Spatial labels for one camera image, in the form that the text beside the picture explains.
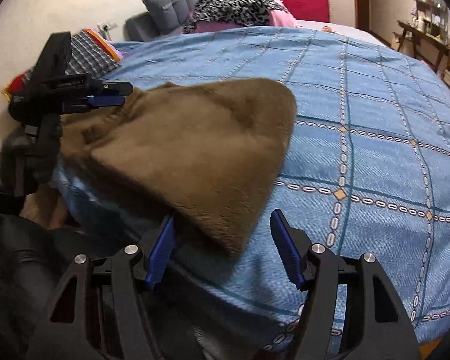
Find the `black gloved left hand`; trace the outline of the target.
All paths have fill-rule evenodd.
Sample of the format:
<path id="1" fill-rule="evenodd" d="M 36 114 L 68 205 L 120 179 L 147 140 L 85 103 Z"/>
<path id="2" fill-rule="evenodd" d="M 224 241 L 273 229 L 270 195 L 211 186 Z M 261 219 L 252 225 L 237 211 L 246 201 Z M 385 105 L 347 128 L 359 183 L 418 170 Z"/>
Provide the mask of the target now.
<path id="1" fill-rule="evenodd" d="M 0 187 L 25 197 L 48 183 L 61 149 L 62 122 L 51 118 L 35 128 L 16 127 L 4 139 L 0 152 Z"/>

